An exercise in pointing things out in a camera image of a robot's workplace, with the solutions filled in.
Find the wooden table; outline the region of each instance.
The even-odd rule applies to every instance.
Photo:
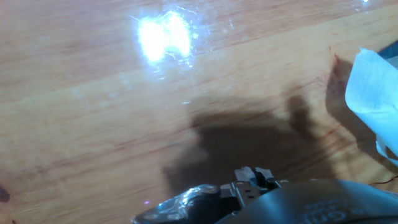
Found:
[[[389,180],[344,93],[396,21],[396,0],[1,0],[0,223],[128,223],[242,166]]]

